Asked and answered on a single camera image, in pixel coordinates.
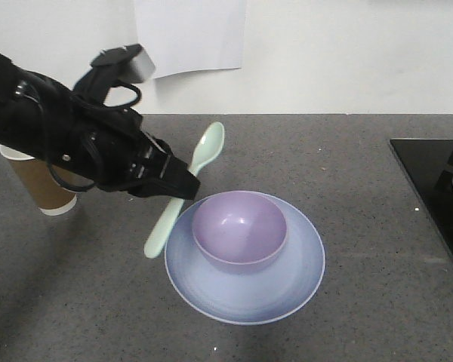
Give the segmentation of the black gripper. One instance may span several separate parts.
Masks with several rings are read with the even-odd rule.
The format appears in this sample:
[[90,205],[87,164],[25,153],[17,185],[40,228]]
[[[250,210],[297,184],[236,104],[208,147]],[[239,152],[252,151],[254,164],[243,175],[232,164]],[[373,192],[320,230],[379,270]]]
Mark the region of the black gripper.
[[144,133],[137,84],[90,68],[69,89],[41,79],[42,157],[108,192],[192,200],[200,181],[167,143]]

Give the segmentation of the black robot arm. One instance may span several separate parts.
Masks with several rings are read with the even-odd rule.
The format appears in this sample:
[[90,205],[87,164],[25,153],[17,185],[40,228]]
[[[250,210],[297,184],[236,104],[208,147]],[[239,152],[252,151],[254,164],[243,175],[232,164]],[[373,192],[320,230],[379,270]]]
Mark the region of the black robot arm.
[[0,54],[0,144],[68,170],[106,192],[191,200],[199,180],[141,128],[134,101],[107,106],[114,87],[140,96],[149,57],[139,44],[103,51],[73,88]]

